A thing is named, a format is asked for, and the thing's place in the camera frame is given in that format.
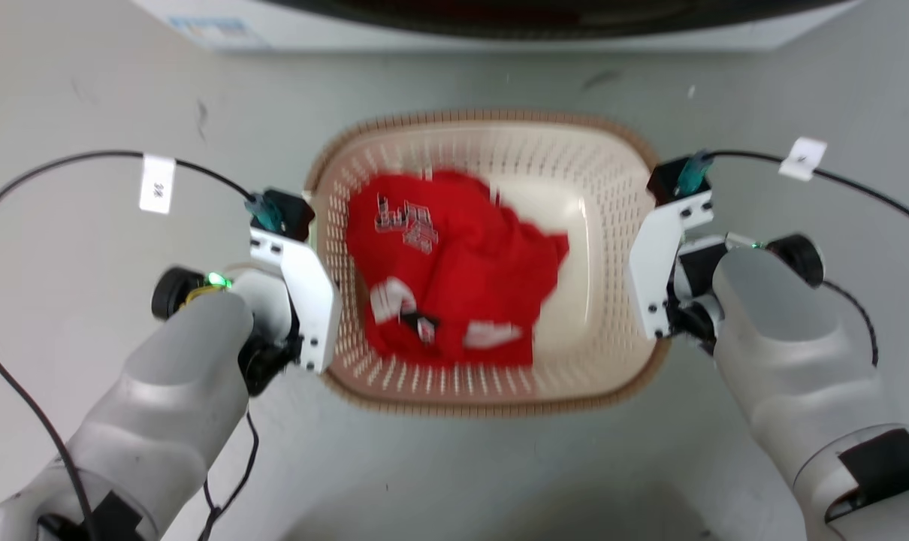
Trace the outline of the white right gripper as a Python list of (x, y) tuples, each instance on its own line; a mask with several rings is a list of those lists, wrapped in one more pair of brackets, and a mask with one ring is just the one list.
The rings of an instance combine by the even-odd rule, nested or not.
[(629, 294), (636, 327), (654, 340), (669, 333), (662, 307), (675, 257), (687, 230), (714, 219), (713, 194), (701, 192), (657, 206), (643, 219), (629, 252)]

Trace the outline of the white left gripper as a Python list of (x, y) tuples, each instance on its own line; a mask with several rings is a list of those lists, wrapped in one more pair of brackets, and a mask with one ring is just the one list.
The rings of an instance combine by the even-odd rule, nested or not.
[(251, 256), (277, 267), (287, 291), (297, 335), (307, 345), (299, 355), (308, 372), (322, 374), (334, 363), (343, 302), (339, 287), (308, 243), (260, 228), (249, 230)]

